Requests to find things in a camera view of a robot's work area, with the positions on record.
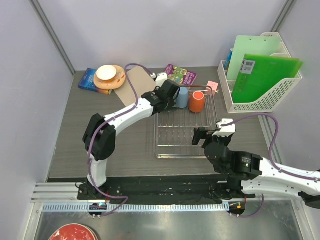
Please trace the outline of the bright green folder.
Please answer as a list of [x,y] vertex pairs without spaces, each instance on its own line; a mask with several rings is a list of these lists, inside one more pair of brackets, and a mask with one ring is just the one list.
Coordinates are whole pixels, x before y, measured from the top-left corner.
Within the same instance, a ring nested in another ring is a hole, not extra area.
[[245,54],[231,93],[233,103],[258,100],[281,80],[294,78],[303,64],[298,58]]

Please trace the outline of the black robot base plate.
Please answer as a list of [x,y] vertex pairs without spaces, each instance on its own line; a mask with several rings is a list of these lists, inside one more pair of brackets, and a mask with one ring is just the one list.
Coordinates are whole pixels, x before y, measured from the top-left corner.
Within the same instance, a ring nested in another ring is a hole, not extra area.
[[105,200],[127,205],[207,205],[223,200],[254,199],[244,194],[240,180],[226,175],[173,175],[108,177],[97,191],[85,177],[49,178],[50,183],[74,183],[78,200]]

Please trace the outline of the red round plate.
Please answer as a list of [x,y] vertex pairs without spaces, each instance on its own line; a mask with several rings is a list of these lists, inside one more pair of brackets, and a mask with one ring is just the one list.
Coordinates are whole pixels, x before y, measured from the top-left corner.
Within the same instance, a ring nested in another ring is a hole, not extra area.
[[56,230],[49,240],[98,240],[98,236],[85,225],[71,223]]

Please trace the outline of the blue cup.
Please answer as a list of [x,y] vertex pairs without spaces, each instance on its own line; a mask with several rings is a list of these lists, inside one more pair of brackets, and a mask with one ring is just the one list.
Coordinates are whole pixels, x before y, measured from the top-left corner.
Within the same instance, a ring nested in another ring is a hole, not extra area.
[[188,106],[189,102],[189,91],[186,87],[181,87],[180,91],[175,99],[175,104],[178,108],[184,109]]

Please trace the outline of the beige bird plate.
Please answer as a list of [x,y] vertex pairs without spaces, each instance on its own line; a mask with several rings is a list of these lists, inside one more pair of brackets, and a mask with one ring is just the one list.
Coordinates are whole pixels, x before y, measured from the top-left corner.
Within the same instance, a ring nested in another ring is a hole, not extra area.
[[97,88],[102,90],[115,90],[120,88],[124,84],[124,82],[126,81],[126,75],[125,75],[124,69],[118,65],[112,65],[112,66],[114,66],[117,70],[116,76],[112,80],[109,80],[109,81],[100,80],[97,77],[97,74],[95,72],[95,75],[93,77],[93,82]]

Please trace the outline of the orange white bowl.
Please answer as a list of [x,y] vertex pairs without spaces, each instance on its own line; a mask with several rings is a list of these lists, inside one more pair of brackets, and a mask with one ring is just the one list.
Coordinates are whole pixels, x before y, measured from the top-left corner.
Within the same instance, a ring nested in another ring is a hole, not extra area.
[[103,65],[96,71],[97,77],[102,81],[111,81],[115,78],[117,69],[113,65]]

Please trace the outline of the purple treehouse book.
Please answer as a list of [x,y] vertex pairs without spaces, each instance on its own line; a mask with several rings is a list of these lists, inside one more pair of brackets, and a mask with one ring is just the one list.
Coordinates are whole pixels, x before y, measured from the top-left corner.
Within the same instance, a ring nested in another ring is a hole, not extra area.
[[192,85],[197,78],[196,73],[172,64],[168,64],[164,72],[169,80],[185,86]]

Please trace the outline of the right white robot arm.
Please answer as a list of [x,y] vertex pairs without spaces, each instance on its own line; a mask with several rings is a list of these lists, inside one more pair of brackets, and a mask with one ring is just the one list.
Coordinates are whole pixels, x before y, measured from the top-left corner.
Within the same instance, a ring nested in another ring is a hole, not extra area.
[[204,140],[204,155],[214,171],[228,176],[226,193],[233,198],[245,195],[279,195],[298,198],[305,205],[320,207],[320,173],[313,173],[275,164],[260,155],[232,151],[228,148],[236,132],[234,124],[219,126],[214,130],[205,127],[193,130],[192,144]]

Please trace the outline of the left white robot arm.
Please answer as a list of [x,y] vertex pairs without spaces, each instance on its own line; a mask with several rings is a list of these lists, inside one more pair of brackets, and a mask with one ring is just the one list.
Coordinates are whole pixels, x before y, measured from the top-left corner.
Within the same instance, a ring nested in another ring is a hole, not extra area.
[[173,107],[180,88],[177,83],[165,80],[162,86],[144,93],[130,106],[109,115],[97,113],[91,117],[82,140],[88,155],[89,194],[93,198],[100,200],[106,195],[107,162],[116,149],[117,135],[138,121]]

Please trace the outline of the blue book in organizer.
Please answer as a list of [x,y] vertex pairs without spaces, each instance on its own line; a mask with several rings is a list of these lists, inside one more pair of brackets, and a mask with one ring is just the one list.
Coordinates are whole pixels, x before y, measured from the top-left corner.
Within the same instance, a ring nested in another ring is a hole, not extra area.
[[225,70],[228,70],[228,69],[229,69],[229,65],[230,65],[230,61],[231,61],[231,58],[232,58],[233,50],[234,50],[233,48],[231,48],[231,49],[229,50],[228,56],[227,56],[227,58],[226,58],[226,60],[225,60],[225,63],[224,63],[224,65],[223,65],[223,67],[224,67]]

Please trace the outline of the orange cup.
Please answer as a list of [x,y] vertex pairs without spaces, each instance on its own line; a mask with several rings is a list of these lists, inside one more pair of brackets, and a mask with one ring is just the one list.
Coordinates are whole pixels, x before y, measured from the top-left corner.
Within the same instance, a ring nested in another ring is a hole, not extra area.
[[193,113],[200,113],[205,107],[205,95],[201,91],[194,91],[189,94],[189,110]]

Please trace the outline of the blue Jane Eyre book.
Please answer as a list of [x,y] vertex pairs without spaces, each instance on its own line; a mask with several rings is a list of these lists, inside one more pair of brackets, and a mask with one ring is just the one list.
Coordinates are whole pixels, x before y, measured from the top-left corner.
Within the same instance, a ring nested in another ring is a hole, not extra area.
[[88,68],[79,81],[78,88],[100,94],[110,95],[112,93],[112,90],[100,89],[94,84],[94,76],[96,71],[96,69]]

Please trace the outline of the white file organizer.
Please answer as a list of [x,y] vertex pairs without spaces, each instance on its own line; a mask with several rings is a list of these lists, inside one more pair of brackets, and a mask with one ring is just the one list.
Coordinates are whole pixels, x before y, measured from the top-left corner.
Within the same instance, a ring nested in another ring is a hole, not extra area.
[[293,58],[277,32],[265,32],[260,36],[239,35],[236,37],[228,70],[225,60],[218,66],[218,77],[228,113],[273,112],[275,108],[302,80],[300,69],[294,78],[284,78],[258,100],[250,103],[233,103],[232,91],[245,54]]

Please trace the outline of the beige cardboard notebook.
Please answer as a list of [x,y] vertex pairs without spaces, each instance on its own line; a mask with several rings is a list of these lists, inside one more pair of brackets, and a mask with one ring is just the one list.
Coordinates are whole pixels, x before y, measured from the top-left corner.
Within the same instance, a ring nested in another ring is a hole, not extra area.
[[[128,77],[138,98],[140,98],[144,93],[152,92],[156,87],[154,80],[140,66],[135,66],[129,70]],[[115,90],[115,93],[126,107],[136,102],[135,94],[127,79],[120,88]]]

